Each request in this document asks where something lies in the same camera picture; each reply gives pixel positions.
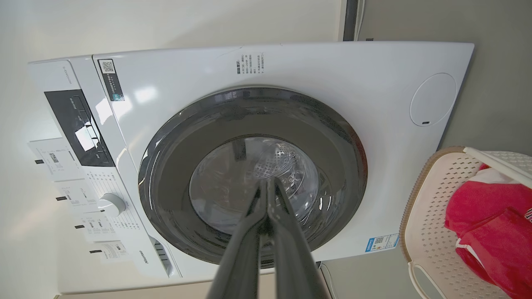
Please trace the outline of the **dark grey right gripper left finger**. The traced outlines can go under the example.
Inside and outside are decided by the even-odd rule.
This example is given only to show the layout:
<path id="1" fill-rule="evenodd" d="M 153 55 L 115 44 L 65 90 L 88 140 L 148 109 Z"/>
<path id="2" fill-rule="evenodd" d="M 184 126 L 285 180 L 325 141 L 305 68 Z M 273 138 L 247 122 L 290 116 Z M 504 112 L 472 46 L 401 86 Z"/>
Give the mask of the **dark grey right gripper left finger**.
<path id="1" fill-rule="evenodd" d="M 262 179 L 224 252 L 208 299 L 258 297 L 261 236 L 267 218 L 267 196 L 267 180 Z"/>

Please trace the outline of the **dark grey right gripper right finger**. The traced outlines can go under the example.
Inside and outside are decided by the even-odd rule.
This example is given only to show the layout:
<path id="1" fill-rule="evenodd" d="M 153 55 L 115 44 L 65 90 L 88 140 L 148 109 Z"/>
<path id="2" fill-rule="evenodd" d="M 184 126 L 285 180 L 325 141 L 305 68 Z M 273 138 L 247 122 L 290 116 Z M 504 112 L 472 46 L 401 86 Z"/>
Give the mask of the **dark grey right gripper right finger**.
<path id="1" fill-rule="evenodd" d="M 308 242 L 279 178 L 266 180 L 278 299 L 327 299 Z"/>

